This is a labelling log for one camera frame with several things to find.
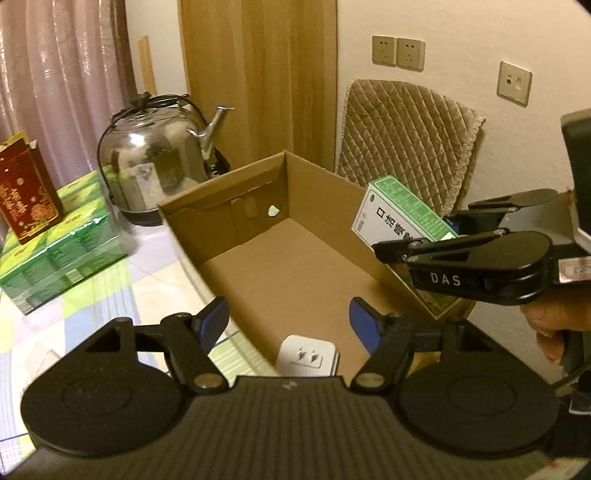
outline checkered tablecloth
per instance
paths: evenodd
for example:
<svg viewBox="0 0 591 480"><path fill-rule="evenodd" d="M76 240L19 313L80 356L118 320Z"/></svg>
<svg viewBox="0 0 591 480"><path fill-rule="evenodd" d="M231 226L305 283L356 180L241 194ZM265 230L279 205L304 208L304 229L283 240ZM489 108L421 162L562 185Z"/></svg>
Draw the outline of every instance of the checkered tablecloth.
<svg viewBox="0 0 591 480"><path fill-rule="evenodd" d="M171 313L197 313L209 292L198 292L185 275L165 226L133 227L135 252L24 316L0 296L0 472L12 470L33 445L20 416L22 392L30 382L24 368L39 342L60 356L114 317L153 324ZM162 354L139 360L166 371ZM237 375L274 375L270 364L233 322L210 357L232 382Z"/></svg>

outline human hand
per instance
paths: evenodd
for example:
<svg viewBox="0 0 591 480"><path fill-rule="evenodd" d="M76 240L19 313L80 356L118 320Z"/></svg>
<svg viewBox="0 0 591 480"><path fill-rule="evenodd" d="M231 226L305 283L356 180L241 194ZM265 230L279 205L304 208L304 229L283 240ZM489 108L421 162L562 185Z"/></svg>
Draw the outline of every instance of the human hand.
<svg viewBox="0 0 591 480"><path fill-rule="evenodd" d="M558 364L564 354L561 330L591 330L591 288L589 285L551 288L539 299L522 305L521 311L536 332L544 355Z"/></svg>

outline quilted seat cushion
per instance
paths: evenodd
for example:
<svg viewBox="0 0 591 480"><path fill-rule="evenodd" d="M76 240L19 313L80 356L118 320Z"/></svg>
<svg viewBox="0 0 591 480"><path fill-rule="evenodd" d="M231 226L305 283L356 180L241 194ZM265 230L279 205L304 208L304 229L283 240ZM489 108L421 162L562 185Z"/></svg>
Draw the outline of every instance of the quilted seat cushion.
<svg viewBox="0 0 591 480"><path fill-rule="evenodd" d="M337 174L365 187L393 175L437 214L465 195L485 118L407 82L355 80L343 113Z"/></svg>

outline red gift box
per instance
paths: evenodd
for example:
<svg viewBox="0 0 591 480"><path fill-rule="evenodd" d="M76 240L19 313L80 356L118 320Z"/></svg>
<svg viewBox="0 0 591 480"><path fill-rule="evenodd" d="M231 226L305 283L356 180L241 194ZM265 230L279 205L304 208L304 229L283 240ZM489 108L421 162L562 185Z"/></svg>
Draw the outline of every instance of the red gift box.
<svg viewBox="0 0 591 480"><path fill-rule="evenodd" d="M0 152L0 209L22 244L63 219L39 149L23 139Z"/></svg>

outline plastic wrap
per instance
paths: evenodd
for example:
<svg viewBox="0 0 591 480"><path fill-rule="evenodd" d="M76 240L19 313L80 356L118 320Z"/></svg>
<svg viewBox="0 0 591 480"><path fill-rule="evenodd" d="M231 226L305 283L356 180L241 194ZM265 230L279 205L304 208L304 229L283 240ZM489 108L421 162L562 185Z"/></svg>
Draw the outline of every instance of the plastic wrap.
<svg viewBox="0 0 591 480"><path fill-rule="evenodd" d="M57 193L62 222L25 245L9 232L2 250L0 288L25 314L126 255L97 172Z"/></svg>

